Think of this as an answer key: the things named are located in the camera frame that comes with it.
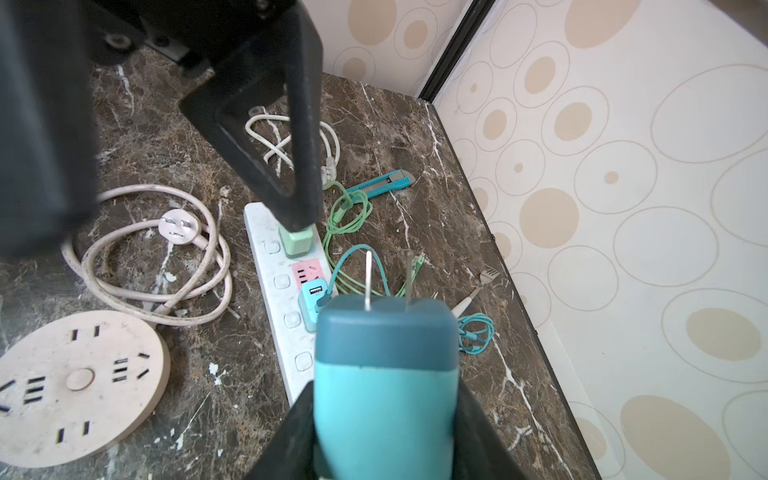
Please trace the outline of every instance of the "marble countertop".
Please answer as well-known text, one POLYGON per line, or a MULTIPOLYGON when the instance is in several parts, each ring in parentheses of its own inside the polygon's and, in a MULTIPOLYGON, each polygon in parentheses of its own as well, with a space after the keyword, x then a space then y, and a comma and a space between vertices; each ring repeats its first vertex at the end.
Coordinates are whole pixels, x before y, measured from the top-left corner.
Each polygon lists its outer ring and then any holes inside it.
MULTIPOLYGON (((220 219, 231 245, 230 308, 204 326, 157 328, 170 349, 170 381, 153 415, 123 442, 54 468, 0 463, 0 478, 239 479, 288 410, 243 225, 244 206, 257 198, 178 111, 177 102, 194 86, 149 51, 122 67, 94 67, 101 189, 159 183, 200 198, 220 219)), ((284 113, 286 106, 278 102, 267 111, 284 113)), ((334 237, 332 253, 368 243, 396 287, 407 250, 424 253, 415 295, 436 296, 449 306, 472 291, 484 266, 503 271, 467 310, 490 316, 496 337, 481 355, 462 355, 462 377, 531 480, 598 478, 435 109, 419 99, 327 75, 322 119, 339 135, 342 184, 398 168, 416 177, 412 187, 373 199, 364 227, 334 237)), ((285 127, 279 129, 284 136, 285 127)), ((337 197, 334 189, 326 192, 326 211, 337 197)), ((172 197, 160 194, 110 202, 80 232, 78 251, 116 227, 158 218, 174 206, 172 197)), ((115 244, 98 273, 135 290, 174 291, 197 268, 201 253, 192 246, 174 248, 166 258, 167 253, 162 237, 139 232, 115 244), (177 281, 164 280, 163 272, 177 281)), ((352 261, 345 270, 359 273, 361 266, 352 261)), ((182 307, 195 315, 217 304, 209 294, 182 307)), ((104 308, 59 255, 0 263, 2 352, 54 319, 104 308)))

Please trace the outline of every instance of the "white fork handle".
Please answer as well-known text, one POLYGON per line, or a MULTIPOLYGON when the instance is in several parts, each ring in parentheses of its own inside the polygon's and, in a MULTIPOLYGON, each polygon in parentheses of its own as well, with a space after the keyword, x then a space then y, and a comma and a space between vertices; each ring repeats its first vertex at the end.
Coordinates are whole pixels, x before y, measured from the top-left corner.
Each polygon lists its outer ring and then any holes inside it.
POLYGON ((453 316, 456 318, 459 318, 461 314, 464 313, 464 310, 467 309, 470 303, 472 303, 472 296, 465 296, 464 300, 459 302, 458 305, 451 309, 451 313, 453 313, 453 316))

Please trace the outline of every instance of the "wallpaper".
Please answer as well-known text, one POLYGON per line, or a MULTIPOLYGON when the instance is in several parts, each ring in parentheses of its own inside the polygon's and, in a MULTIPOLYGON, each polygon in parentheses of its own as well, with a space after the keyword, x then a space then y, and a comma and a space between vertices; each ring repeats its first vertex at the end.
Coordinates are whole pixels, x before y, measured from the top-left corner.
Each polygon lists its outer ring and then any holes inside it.
POLYGON ((323 70, 418 96, 468 0, 304 0, 323 70))
POLYGON ((498 0, 435 105, 604 478, 768 478, 768 48, 498 0))

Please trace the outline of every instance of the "white power cord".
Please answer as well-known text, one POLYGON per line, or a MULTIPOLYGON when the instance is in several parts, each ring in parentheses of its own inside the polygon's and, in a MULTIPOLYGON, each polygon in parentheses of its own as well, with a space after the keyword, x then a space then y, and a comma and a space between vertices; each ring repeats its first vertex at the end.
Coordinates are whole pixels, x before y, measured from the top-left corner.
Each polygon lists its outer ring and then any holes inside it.
MULTIPOLYGON (((266 138, 262 137, 258 133, 256 133, 251 127, 254 123, 258 122, 259 120, 278 120, 278 121, 290 121, 290 117, 287 117, 285 115, 272 115, 272 114, 259 114, 252 116, 246 123, 245 123, 245 131, 253 138, 255 138, 257 141, 259 141, 261 144, 266 146, 270 149, 270 151, 266 152, 264 154, 264 161, 269 162, 270 158, 273 155, 277 155, 279 158, 281 158, 285 163, 288 165, 288 167, 292 170, 293 169, 293 161, 286 155, 286 153, 283 151, 283 147, 285 147, 288 142, 291 140, 291 135, 288 135, 284 139, 282 139, 280 142, 278 142, 277 145, 273 144, 266 138)), ((323 139, 323 143, 326 147, 326 164, 323 167, 320 167, 320 172, 323 175, 323 189, 327 189, 330 185, 329 182, 334 181, 336 179, 336 167, 339 165, 339 137, 336 135, 336 132, 333 131, 333 128, 331 128, 330 125, 328 125, 326 122, 321 121, 320 122, 320 138, 323 139), (335 155, 331 155, 331 145, 330 142, 328 142, 328 137, 323 132, 323 129, 328 130, 328 133, 331 134, 331 137, 333 138, 333 146, 336 150, 335 155)))
POLYGON ((227 245, 227 241, 219 235, 216 227, 216 219, 214 219, 213 214, 211 214, 210 210, 206 208, 203 202, 199 201, 196 197, 183 190, 165 187, 164 185, 141 184, 114 188, 100 194, 98 200, 103 202, 121 195, 135 194, 138 192, 161 192, 183 198, 193 204, 203 214, 206 224, 201 224, 197 217, 185 210, 174 209, 166 212, 160 219, 133 223, 108 233, 96 240, 94 244, 85 251, 82 261, 78 260, 77 255, 75 255, 72 240, 69 239, 61 245, 61 254, 64 256, 67 265, 69 265, 70 268, 85 281, 85 286, 99 300, 108 304, 115 310, 128 313, 148 322, 162 323, 164 325, 172 326, 194 326, 218 318, 224 313, 224 310, 227 308, 232 298, 232 276, 230 275, 230 248, 229 245, 227 245), (200 266, 179 291, 174 294, 136 292, 111 285, 96 277, 94 273, 94 262, 96 261, 98 253, 104 247, 118 240, 120 237, 124 237, 133 232, 138 232, 139 230, 155 227, 158 227, 161 235, 167 238, 171 243, 176 245, 194 243, 196 247, 205 250, 200 266), (200 235, 201 231, 208 233, 207 239, 200 235), (217 252, 217 245, 221 249, 221 253, 217 252), (207 283, 195 288, 195 285, 197 285, 203 277, 206 269, 214 259, 219 265, 219 271, 207 283), (221 280, 224 280, 224 293, 221 297, 219 306, 213 311, 202 316, 193 316, 183 319, 168 315, 173 307, 181 300, 189 300, 196 296, 203 295, 221 283, 221 280), (133 306, 121 299, 162 303, 162 305, 150 312, 137 306, 133 306))

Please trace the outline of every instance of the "power strip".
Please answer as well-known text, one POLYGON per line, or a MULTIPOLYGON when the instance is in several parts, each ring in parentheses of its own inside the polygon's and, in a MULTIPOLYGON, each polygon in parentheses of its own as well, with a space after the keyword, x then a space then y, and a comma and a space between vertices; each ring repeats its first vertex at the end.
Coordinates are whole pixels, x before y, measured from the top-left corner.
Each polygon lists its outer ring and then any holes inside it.
POLYGON ((310 251, 288 258, 280 242, 280 224, 269 209, 262 203, 247 204, 243 213, 283 384, 288 403, 293 405, 304 386, 315 378, 315 334, 306 331, 299 309, 301 283, 318 276, 330 280, 331 269, 314 225, 310 251))

